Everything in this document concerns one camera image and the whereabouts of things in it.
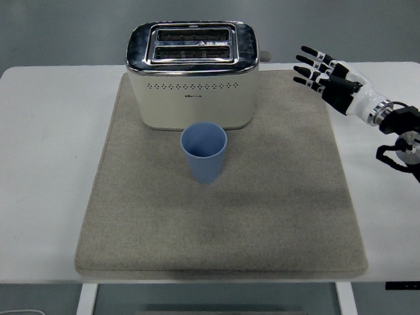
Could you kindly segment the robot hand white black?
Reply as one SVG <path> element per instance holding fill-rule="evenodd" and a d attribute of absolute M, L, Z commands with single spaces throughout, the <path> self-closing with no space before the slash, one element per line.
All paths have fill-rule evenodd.
<path fill-rule="evenodd" d="M 376 126 L 381 114 L 393 107 L 393 102 L 377 93 L 368 77 L 348 62 L 307 46 L 301 50 L 305 55 L 296 56 L 302 64 L 293 68 L 299 74 L 294 82 L 319 93 L 340 114 L 356 116 Z"/>

